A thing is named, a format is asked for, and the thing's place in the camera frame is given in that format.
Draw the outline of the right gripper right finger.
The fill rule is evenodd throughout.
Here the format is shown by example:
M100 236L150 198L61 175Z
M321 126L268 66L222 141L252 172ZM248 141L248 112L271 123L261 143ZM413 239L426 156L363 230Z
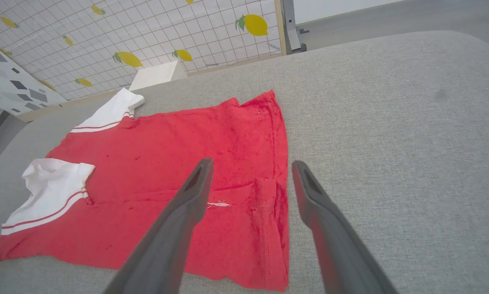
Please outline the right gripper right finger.
M396 288L306 163L292 163L299 215L311 230L327 294L395 294Z

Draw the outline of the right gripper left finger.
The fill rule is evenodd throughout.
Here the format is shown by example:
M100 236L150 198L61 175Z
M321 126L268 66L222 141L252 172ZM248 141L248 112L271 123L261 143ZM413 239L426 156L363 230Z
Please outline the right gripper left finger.
M193 229L206 212L212 179L213 161L204 158L109 282L105 294L179 292Z

